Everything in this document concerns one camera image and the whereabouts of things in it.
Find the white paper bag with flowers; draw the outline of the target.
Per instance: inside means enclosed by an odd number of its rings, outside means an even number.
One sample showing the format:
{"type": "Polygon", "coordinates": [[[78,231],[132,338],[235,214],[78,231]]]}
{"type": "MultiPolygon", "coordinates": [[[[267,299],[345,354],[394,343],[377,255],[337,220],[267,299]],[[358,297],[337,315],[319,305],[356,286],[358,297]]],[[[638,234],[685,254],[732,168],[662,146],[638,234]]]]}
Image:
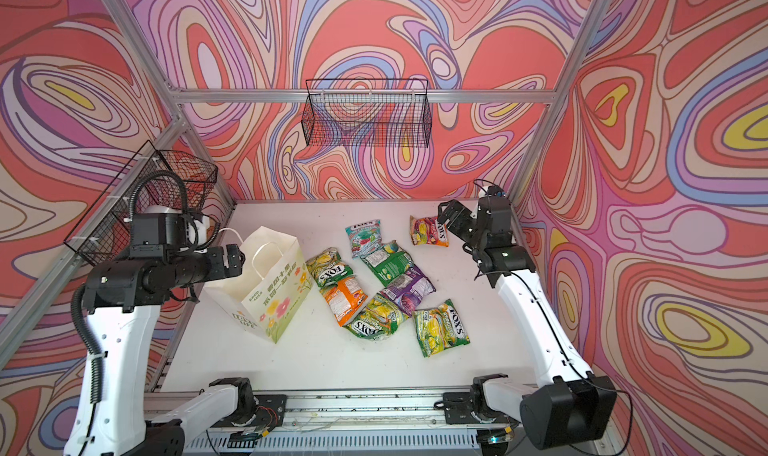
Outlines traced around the white paper bag with flowers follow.
{"type": "Polygon", "coordinates": [[[299,239],[265,226],[246,238],[228,227],[245,255],[241,275],[203,291],[241,329],[277,343],[314,285],[299,239]]]}

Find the orange Fox's fruits candy bag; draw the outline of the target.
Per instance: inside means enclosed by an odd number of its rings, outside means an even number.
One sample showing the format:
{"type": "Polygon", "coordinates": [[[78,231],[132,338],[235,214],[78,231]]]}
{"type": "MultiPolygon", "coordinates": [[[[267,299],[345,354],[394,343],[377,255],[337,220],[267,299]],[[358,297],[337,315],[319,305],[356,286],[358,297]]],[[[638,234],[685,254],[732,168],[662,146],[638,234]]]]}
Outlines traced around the orange Fox's fruits candy bag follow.
{"type": "Polygon", "coordinates": [[[443,224],[437,221],[436,216],[410,217],[409,232],[412,244],[449,246],[448,232],[443,224]]]}

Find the purple Fox's candy bag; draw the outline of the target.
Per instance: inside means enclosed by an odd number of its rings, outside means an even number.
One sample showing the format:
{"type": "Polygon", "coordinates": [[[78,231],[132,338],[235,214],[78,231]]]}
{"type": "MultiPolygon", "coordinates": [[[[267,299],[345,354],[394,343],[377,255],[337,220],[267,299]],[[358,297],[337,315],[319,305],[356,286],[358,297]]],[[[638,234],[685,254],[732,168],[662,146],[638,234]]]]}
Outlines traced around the purple Fox's candy bag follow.
{"type": "Polygon", "coordinates": [[[420,268],[411,266],[394,278],[380,294],[393,302],[403,313],[411,316],[423,299],[434,293],[436,287],[420,268]]]}

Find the lemon green Fox's candy bag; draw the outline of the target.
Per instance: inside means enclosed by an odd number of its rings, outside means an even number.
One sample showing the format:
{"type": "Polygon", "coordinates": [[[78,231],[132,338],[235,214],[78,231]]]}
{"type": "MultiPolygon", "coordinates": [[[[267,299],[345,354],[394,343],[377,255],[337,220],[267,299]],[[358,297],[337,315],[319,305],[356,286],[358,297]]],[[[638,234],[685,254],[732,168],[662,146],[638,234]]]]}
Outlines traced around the lemon green Fox's candy bag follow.
{"type": "Polygon", "coordinates": [[[454,302],[446,299],[436,307],[416,310],[412,318],[422,356],[469,345],[471,340],[454,302]]]}

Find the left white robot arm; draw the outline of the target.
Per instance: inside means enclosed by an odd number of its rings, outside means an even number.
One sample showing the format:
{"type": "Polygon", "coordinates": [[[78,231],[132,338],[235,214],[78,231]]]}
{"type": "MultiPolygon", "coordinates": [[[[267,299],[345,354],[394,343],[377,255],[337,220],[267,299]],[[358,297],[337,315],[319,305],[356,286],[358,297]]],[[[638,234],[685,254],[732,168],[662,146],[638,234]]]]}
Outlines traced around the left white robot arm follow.
{"type": "Polygon", "coordinates": [[[256,415],[246,377],[212,382],[153,420],[145,417],[145,376],[153,331],[175,289],[241,275],[235,244],[206,252],[122,258],[97,265],[77,288],[70,312],[87,350],[77,414],[66,455],[180,455],[187,441],[218,423],[256,415]]]}

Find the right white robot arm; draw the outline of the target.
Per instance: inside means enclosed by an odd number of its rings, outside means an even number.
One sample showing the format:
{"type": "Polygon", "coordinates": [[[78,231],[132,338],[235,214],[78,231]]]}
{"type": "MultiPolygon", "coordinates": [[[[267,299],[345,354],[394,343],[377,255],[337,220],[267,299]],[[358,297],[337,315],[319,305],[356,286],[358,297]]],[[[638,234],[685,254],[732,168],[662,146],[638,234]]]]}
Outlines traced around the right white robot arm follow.
{"type": "Polygon", "coordinates": [[[570,342],[554,314],[529,252],[512,229],[513,210],[501,195],[484,195],[471,211],[458,200],[442,202],[437,220],[457,236],[508,307],[533,356],[534,387],[507,375],[474,379],[473,411],[484,418],[508,416],[539,449],[579,447],[601,439],[619,391],[598,376],[570,342]]]}

